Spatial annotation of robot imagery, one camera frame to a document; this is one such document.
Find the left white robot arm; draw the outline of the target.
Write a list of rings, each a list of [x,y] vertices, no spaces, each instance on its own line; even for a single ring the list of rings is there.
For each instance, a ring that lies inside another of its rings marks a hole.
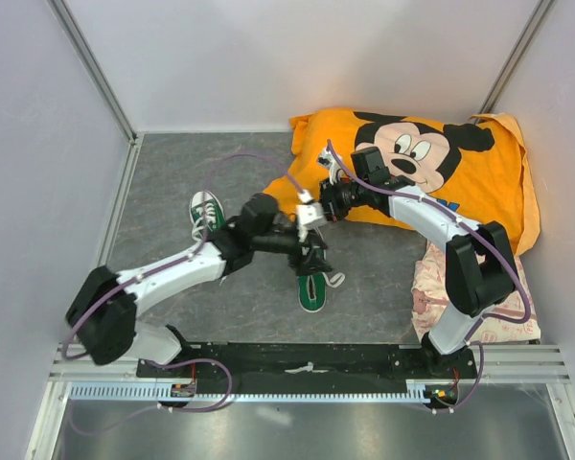
[[[143,325],[140,316],[186,289],[219,280],[249,265],[257,252],[283,254],[298,276],[331,271],[320,256],[327,245],[317,232],[327,221],[322,205],[300,196],[295,218],[267,194],[253,195],[218,230],[170,257],[121,272],[90,271],[65,320],[86,356],[98,366],[126,355],[155,361],[171,377],[191,366],[191,354],[169,327]]]

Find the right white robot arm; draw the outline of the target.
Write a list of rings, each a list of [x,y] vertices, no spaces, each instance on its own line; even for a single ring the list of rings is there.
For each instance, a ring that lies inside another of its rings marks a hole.
[[[333,146],[318,156],[329,174],[320,184],[327,219],[345,219],[351,210],[368,206],[407,224],[443,251],[448,305],[419,355],[422,370],[441,377],[453,367],[453,353],[470,342],[494,306],[522,289],[507,232],[496,221],[465,218],[411,179],[392,175],[377,148],[356,151],[351,159],[347,167]]]

